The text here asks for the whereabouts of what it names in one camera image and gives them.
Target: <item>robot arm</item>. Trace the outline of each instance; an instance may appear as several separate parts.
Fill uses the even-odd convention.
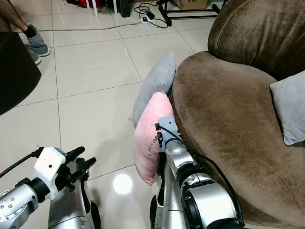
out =
[[[234,203],[227,191],[214,181],[190,155],[179,137],[173,116],[159,119],[159,143],[180,187],[181,205],[188,229],[239,229]]]
[[[34,179],[25,178],[13,190],[0,194],[0,228],[19,229],[39,203],[55,199],[64,187],[72,192],[73,183],[87,175],[96,161],[77,158],[84,150],[78,147],[66,154],[58,148],[44,148],[34,167]],[[72,163],[77,164],[74,171]]]

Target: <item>gray slipper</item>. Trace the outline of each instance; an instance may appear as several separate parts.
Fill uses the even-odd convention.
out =
[[[47,56],[50,54],[50,50],[44,41],[44,39],[39,34],[38,29],[33,24],[27,24],[29,27],[32,27],[36,31],[36,35],[28,38],[29,45],[34,52],[39,56]]]
[[[32,60],[35,62],[36,65],[40,64],[41,63],[41,58],[39,55],[37,55],[36,52],[34,52],[32,49],[28,49],[29,51],[29,54],[32,58]]]

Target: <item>pink pillow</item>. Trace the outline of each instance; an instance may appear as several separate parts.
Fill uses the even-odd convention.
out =
[[[134,161],[142,179],[150,186],[157,173],[158,155],[161,152],[154,126],[159,118],[173,115],[172,105],[164,92],[153,94],[134,132]]]

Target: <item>tile floor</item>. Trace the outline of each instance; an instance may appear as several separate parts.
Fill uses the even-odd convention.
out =
[[[92,9],[65,0],[11,1],[22,19],[39,30],[97,29],[139,21],[134,12],[122,18],[107,8],[99,9],[99,18],[95,18]],[[151,11],[160,17],[156,7]],[[149,206],[155,188],[137,174],[132,157],[134,127],[128,117],[154,64],[170,50],[177,65],[207,50],[213,21],[177,20],[168,29],[139,24],[101,31],[42,31],[51,54],[39,65],[42,77],[35,90],[0,117],[0,169],[36,145],[64,151],[85,146],[83,156],[97,158],[88,186],[99,205],[102,228],[150,228]],[[20,36],[26,43],[25,36]],[[31,177],[34,163],[30,159],[2,178],[1,190]],[[115,192],[112,185],[120,174],[132,180],[132,190],[126,195]],[[22,228],[47,228],[48,212],[49,201]]]

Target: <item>light blue pillow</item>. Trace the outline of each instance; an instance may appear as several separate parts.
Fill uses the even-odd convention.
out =
[[[176,61],[173,51],[171,51],[154,66],[142,83],[132,110],[134,126],[137,126],[144,109],[155,92],[170,94],[175,72]]]
[[[270,85],[287,146],[305,140],[305,71]]]

